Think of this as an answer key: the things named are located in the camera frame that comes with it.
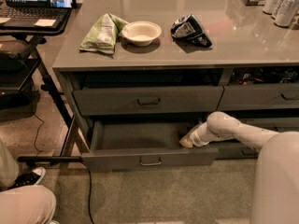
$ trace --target laptop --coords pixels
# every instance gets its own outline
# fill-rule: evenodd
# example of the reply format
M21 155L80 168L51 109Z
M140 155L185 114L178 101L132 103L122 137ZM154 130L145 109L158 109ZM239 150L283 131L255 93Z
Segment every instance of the laptop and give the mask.
M69 7L50 7L49 0L6 0L0 9L0 29L57 31L70 12Z

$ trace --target metal drawer handle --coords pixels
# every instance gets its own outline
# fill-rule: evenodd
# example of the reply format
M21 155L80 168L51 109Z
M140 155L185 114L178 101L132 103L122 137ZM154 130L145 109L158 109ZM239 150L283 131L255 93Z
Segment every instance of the metal drawer handle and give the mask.
M299 101L299 98L297 98L297 99L296 98L288 98L283 93L280 95L281 95L282 99L284 99L285 101Z
M159 105L161 103L161 99L157 98L157 100L155 101L151 101L151 102L142 102L140 101L140 99L137 99L137 103L140 106L146 106L146 105Z
M153 163L143 163L142 160L140 159L139 160L139 163L141 166L159 166L161 165L162 161L161 159L159 158L159 161L158 162L153 162Z

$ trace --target floor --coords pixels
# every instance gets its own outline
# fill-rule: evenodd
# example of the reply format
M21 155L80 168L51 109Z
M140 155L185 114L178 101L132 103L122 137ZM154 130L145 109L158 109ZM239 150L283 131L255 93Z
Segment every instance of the floor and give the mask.
M69 25L75 18L72 14ZM38 46L51 71L65 33ZM0 137L12 155L48 155L61 143L64 120L40 89L36 105L0 110ZM147 168L91 173L83 164L48 166L42 185L54 192L54 219L61 224L245 224L249 223L256 160L214 161L210 166Z

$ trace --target white bowl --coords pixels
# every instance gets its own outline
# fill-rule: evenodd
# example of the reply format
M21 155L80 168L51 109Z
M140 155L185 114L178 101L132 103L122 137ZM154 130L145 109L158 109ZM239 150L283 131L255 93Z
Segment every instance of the white bowl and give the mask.
M125 25L121 32L133 44L144 47L160 36L161 28L150 21L135 21Z

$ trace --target laptop keyboard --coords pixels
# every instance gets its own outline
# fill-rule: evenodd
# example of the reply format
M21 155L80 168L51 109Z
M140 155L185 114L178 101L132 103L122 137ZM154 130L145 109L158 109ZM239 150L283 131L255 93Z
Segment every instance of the laptop keyboard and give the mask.
M57 19L64 14L63 9L52 9L45 7L5 7L0 10L2 18L39 18L39 19Z

